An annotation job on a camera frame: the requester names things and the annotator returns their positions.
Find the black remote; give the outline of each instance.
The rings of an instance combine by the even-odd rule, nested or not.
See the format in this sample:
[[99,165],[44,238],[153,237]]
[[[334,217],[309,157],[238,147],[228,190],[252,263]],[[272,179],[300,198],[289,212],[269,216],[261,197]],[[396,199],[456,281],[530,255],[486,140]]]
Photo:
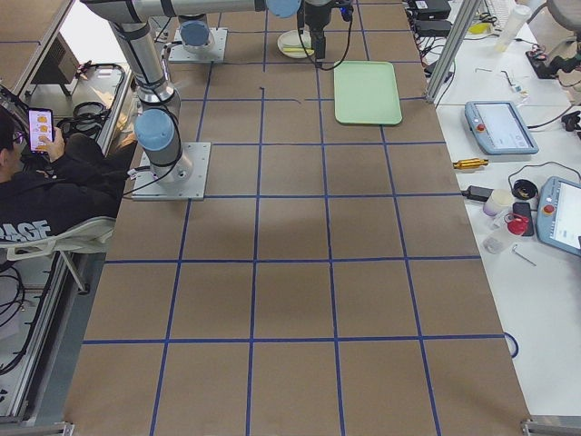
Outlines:
[[533,216],[530,213],[530,204],[525,202],[516,202],[512,205],[512,212],[528,218],[528,226],[523,236],[532,236],[535,234],[535,225],[533,224]]

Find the white plate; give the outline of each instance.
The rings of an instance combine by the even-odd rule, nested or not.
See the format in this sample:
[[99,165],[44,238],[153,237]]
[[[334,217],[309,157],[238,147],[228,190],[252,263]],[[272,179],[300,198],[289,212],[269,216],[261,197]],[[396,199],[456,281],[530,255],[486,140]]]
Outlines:
[[[303,33],[301,37],[302,37],[302,42],[304,43],[305,47],[310,48],[310,36],[309,36],[309,34]],[[279,50],[281,50],[281,53],[285,56],[292,57],[294,59],[304,59],[305,57],[307,57],[304,50],[302,50],[302,47],[300,46],[299,33],[296,30],[290,30],[289,32],[285,32],[284,34],[279,36],[279,39],[277,41],[277,46],[279,47]],[[283,48],[285,46],[297,47],[300,49],[300,51],[299,52],[284,52]]]

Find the blue joint cap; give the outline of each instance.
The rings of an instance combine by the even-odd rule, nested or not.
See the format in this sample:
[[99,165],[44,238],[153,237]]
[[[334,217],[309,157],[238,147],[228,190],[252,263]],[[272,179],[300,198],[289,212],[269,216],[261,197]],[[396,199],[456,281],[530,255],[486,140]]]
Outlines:
[[266,0],[266,7],[279,18],[289,18],[299,10],[300,0]]
[[139,144],[150,152],[159,152],[173,139],[175,127],[172,118],[161,109],[150,109],[135,120],[135,134]]
[[194,47],[201,47],[208,43],[210,29],[203,21],[186,21],[180,27],[183,43]]

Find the keyboard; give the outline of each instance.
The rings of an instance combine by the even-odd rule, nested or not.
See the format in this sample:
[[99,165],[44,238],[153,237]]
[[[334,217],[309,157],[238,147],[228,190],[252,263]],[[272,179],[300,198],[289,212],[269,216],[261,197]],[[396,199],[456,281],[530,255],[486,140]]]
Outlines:
[[502,30],[505,28],[508,16],[513,7],[515,7],[514,0],[483,0],[484,6],[488,12],[497,18],[494,28]]

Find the white cup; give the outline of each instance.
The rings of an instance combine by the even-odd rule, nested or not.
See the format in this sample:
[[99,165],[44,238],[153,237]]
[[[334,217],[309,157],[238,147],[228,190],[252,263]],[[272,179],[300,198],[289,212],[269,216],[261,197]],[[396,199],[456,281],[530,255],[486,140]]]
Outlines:
[[504,29],[500,32],[497,43],[494,48],[499,52],[507,50],[512,40],[517,36],[518,31],[527,22],[527,19],[532,15],[530,7],[525,5],[516,5],[510,15]]
[[506,189],[495,189],[492,194],[488,197],[486,203],[484,203],[484,213],[488,216],[497,216],[508,207],[512,206],[515,201],[510,191]]

